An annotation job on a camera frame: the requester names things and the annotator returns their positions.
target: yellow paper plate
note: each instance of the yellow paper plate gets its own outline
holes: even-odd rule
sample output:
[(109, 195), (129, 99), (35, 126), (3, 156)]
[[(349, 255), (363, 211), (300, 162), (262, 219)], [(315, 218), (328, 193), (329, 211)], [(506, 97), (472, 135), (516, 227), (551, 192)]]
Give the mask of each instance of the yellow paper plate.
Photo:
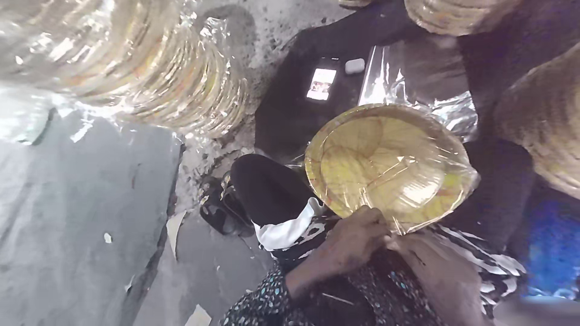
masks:
[(457, 137), (399, 105), (368, 104), (334, 118), (309, 144), (305, 166), (337, 215), (377, 207), (399, 234), (452, 212), (479, 180)]

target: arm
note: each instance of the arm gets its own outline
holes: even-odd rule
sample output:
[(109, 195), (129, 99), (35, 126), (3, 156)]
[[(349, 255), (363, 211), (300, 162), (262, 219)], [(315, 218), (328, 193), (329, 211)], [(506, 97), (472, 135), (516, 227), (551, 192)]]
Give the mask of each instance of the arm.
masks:
[(243, 296), (230, 308), (220, 325), (280, 325), (281, 316), (289, 309), (290, 294), (285, 277), (276, 267), (255, 291)]
[(221, 325), (280, 325), (292, 310), (292, 300), (315, 283), (364, 265), (388, 234), (378, 209), (366, 206), (341, 220), (326, 241), (286, 276), (280, 268), (270, 272), (258, 289), (245, 295), (226, 314)]

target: knee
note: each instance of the knee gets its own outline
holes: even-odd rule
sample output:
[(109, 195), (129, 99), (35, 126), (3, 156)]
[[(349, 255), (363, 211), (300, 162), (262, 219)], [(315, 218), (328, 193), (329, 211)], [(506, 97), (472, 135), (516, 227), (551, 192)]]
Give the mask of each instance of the knee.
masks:
[(523, 146), (505, 139), (491, 140), (490, 146), (493, 148), (493, 153), (504, 161), (517, 163), (526, 170), (534, 168), (532, 155)]
[(522, 171), (531, 171), (534, 168), (532, 156), (528, 151), (524, 147), (505, 139), (478, 140), (466, 143), (465, 148), (470, 160), (472, 160), (473, 156), (477, 161), (481, 161), (472, 162), (472, 164), (475, 163), (478, 166), (482, 164), (517, 166)]
[(239, 179), (240, 176), (250, 174), (250, 171), (255, 171), (267, 161), (269, 158), (259, 154), (246, 154), (238, 157), (231, 165), (230, 176), (233, 182)]

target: paper scrap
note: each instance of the paper scrap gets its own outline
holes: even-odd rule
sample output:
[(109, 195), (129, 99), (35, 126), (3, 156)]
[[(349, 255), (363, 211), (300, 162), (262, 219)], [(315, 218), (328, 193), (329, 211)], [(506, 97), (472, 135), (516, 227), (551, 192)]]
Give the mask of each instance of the paper scrap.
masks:
[(105, 243), (113, 243), (113, 237), (111, 236), (111, 234), (105, 233), (103, 234), (103, 238), (105, 239)]
[(129, 284), (127, 284), (125, 286), (125, 292), (128, 292), (129, 289), (133, 286), (133, 279), (135, 279), (135, 274), (133, 274), (133, 276), (131, 276), (131, 279), (129, 280)]
[(172, 218), (167, 221), (167, 237), (169, 238), (169, 245), (171, 246), (171, 251), (173, 251), (173, 257), (177, 259), (177, 253), (175, 249), (177, 248), (177, 233), (179, 232), (179, 227), (183, 222), (183, 218), (187, 214), (187, 211), (175, 214)]
[(196, 305), (193, 314), (191, 314), (187, 323), (185, 323), (185, 326), (209, 326), (211, 321), (212, 318), (208, 315), (205, 309), (200, 305)]

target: black pants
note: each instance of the black pants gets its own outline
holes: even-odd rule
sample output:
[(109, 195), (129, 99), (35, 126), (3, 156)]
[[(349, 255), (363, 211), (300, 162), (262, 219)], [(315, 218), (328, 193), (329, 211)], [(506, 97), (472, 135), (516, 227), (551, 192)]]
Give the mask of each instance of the black pants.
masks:
[[(465, 148), (481, 181), (441, 223), (486, 239), (492, 249), (503, 251), (522, 222), (535, 182), (532, 159), (523, 147), (505, 140), (476, 141)], [(257, 154), (236, 160), (231, 181), (249, 217), (259, 226), (296, 219), (308, 199), (316, 197), (296, 172)]]

